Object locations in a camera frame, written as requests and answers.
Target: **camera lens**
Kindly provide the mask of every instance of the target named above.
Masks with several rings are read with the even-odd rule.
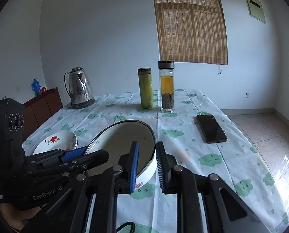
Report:
[[[10,114],[10,117],[9,117],[9,129],[10,129],[10,131],[12,131],[13,126],[14,126],[14,116],[13,116],[13,114]]]
[[[22,115],[20,119],[20,126],[23,127],[23,125],[24,125],[24,115]]]
[[[19,129],[19,124],[20,124],[20,116],[19,116],[19,114],[17,113],[17,114],[16,114],[16,118],[15,118],[15,128],[16,128],[16,130]]]

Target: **bamboo blind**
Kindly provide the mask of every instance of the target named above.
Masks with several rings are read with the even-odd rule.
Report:
[[[220,0],[154,0],[161,60],[228,64]]]

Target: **wooden cabinet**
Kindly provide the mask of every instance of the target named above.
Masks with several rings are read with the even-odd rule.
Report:
[[[24,106],[25,121],[23,141],[62,108],[58,88],[47,90],[45,93],[24,103]]]

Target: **phone screen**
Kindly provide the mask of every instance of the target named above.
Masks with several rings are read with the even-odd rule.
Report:
[[[201,125],[207,143],[220,143],[228,140],[213,115],[197,115],[196,117]]]

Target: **table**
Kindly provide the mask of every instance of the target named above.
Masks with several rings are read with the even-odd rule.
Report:
[[[199,90],[176,89],[175,112],[171,114],[160,112],[158,91],[153,92],[153,98],[152,109],[141,108],[138,92],[96,96],[96,103],[81,110],[66,106],[40,126],[23,148],[26,155],[31,155],[44,138],[61,130],[73,131],[79,148],[113,123],[141,120],[150,125],[156,140],[163,141],[166,153],[174,155],[179,164],[204,176],[217,173],[271,232],[283,232],[289,222],[274,179],[234,123]],[[199,114],[213,114],[228,141],[207,144],[195,119]],[[118,196],[117,226],[133,221],[136,233],[177,232],[177,199],[162,194],[158,174],[139,190]]]

